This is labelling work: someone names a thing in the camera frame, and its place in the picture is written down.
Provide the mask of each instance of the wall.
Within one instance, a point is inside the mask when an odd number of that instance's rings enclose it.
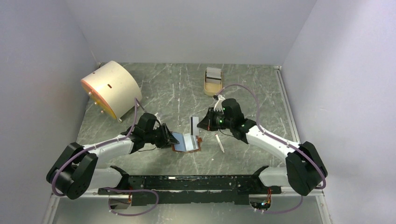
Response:
[[[74,141],[96,63],[62,0],[0,1],[0,223],[41,223],[48,170]]]
[[[333,222],[396,223],[396,2],[318,0],[282,74]]]
[[[280,65],[316,0],[66,0],[100,62]]]

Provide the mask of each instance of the marble table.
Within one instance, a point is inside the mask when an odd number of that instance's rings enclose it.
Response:
[[[214,100],[204,94],[204,73],[207,67],[221,68],[224,85],[239,83],[248,86],[260,101],[260,121],[268,130],[293,140],[284,99],[273,66],[250,64],[185,64],[185,63],[121,63],[137,81],[143,99],[141,104],[150,113],[160,112],[161,121],[178,133],[189,132],[189,117],[203,118]],[[254,98],[240,87],[230,87],[223,94],[235,98],[245,117],[255,119]],[[134,109],[119,123],[89,100],[77,142],[91,144],[113,138],[133,122]],[[176,153],[171,149],[136,152],[108,162],[130,175],[228,175],[252,174],[263,165],[284,166],[280,160],[263,149],[247,145],[219,133],[225,153],[214,136],[215,132],[201,131],[202,150]],[[153,145],[146,144],[144,149]]]

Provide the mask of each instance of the beige cylinder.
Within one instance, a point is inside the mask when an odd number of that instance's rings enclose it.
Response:
[[[134,107],[134,98],[141,100],[137,82],[115,61],[108,62],[83,78],[81,84],[97,105],[118,120]]]

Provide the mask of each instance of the gray wall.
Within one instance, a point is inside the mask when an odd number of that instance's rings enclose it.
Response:
[[[335,224],[396,223],[396,2],[318,0],[283,64]]]
[[[45,176],[74,141],[96,63],[62,0],[0,1],[0,223],[42,221]]]
[[[280,65],[316,0],[66,0],[100,62]]]

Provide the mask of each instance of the white marker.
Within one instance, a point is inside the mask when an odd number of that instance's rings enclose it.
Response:
[[[222,144],[221,141],[220,141],[219,135],[215,134],[215,136],[216,136],[217,142],[219,143],[220,149],[221,149],[221,150],[223,151],[223,153],[224,153],[224,147],[223,147],[223,144]]]

